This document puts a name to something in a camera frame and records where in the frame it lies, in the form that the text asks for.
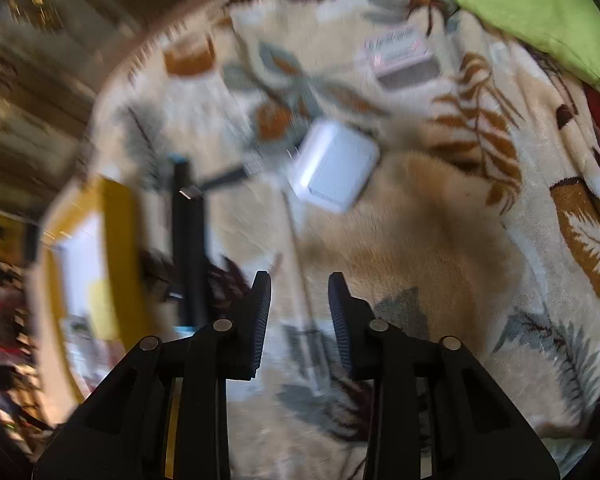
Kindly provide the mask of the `black marker pen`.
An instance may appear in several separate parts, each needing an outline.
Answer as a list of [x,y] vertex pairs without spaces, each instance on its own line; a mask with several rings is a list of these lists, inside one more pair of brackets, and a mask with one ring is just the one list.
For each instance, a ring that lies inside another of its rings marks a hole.
[[206,204],[187,158],[172,158],[171,244],[178,322],[192,330],[208,321]]

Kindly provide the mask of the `black ballpoint pen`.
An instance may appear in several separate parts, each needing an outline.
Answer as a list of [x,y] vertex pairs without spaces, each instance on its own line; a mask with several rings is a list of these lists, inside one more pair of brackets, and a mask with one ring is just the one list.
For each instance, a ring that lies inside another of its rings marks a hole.
[[226,186],[236,185],[242,181],[249,180],[256,174],[261,172],[263,168],[257,165],[246,165],[234,167],[231,170],[227,170],[224,174],[219,174],[207,181],[199,184],[190,184],[183,186],[178,192],[191,200],[194,196],[209,193],[218,188],[225,188]]

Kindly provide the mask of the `translucent white pen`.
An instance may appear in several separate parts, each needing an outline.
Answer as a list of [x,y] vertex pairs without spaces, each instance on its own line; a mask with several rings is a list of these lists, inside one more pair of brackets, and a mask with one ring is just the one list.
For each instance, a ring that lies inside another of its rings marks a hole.
[[312,306],[306,291],[301,261],[298,255],[294,222],[286,188],[278,191],[280,214],[280,238],[282,239],[284,266],[289,284],[290,300],[296,317],[299,347],[303,356],[306,380],[313,394],[321,396],[325,392],[328,374],[323,370],[323,351],[320,331],[317,329]]

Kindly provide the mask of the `white square charger box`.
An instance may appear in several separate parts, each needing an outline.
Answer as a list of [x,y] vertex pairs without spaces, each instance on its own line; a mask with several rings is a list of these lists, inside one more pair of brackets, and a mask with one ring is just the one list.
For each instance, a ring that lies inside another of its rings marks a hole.
[[288,182],[302,202],[343,214],[363,191],[380,159],[377,143],[333,119],[317,119],[294,156]]

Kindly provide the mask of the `small pink matchbox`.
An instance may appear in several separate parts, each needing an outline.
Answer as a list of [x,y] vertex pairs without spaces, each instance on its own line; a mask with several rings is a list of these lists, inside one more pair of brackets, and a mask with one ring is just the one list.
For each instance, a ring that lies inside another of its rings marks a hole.
[[364,44],[370,69],[382,88],[418,86],[440,75],[440,64],[426,37],[414,27],[390,29]]

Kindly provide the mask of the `yellow rounded plastic case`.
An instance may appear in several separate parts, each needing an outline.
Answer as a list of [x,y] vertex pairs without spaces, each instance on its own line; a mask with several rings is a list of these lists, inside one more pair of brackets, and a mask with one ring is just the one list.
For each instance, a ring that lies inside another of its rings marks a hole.
[[120,338],[119,324],[109,284],[106,280],[88,285],[88,310],[93,333],[97,339],[114,341]]

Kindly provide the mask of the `yellow cardboard tray box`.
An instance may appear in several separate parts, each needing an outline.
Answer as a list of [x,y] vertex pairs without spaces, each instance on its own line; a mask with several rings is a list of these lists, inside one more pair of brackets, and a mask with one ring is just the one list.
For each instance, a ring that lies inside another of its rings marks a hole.
[[71,182],[41,226],[31,284],[43,391],[69,413],[156,327],[140,282],[140,205],[103,176]]

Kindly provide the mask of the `leaf patterned beige blanket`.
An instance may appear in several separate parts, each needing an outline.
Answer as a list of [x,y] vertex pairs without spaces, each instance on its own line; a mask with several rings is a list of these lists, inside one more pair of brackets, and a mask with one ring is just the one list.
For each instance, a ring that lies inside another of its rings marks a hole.
[[[436,79],[382,88],[364,44],[414,27]],[[302,202],[288,172],[311,125],[342,122],[380,159],[343,214]],[[347,378],[330,274],[408,336],[457,337],[561,472],[600,437],[600,134],[582,82],[454,0],[201,0],[154,28],[94,108],[90,169],[140,194],[153,262],[170,256],[173,157],[204,179],[262,174],[208,199],[210,252],[272,276],[262,365],[227,387],[236,479],[358,479],[372,384]],[[284,266],[286,188],[320,331],[312,393]]]

